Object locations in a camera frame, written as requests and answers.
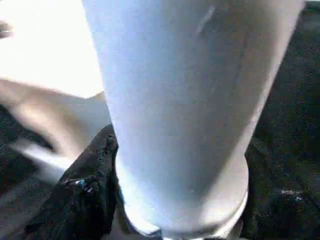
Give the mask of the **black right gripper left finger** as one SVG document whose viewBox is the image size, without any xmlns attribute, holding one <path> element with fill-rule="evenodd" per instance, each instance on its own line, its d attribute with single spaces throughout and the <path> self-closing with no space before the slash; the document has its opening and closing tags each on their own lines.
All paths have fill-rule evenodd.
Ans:
<svg viewBox="0 0 320 240">
<path fill-rule="evenodd" d="M 114 160 L 118 143 L 104 127 L 65 171 L 39 213 L 25 226 L 26 240 L 100 240 L 111 232 L 116 208 Z"/>
</svg>

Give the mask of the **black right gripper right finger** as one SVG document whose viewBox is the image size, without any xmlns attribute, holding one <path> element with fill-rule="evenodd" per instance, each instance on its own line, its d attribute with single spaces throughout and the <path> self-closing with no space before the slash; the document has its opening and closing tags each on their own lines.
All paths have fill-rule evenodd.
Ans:
<svg viewBox="0 0 320 240">
<path fill-rule="evenodd" d="M 247 240 L 318 240 L 320 208 L 312 195 L 252 143 L 245 158 L 249 170 L 248 200 L 241 216 L 241 238 Z"/>
</svg>

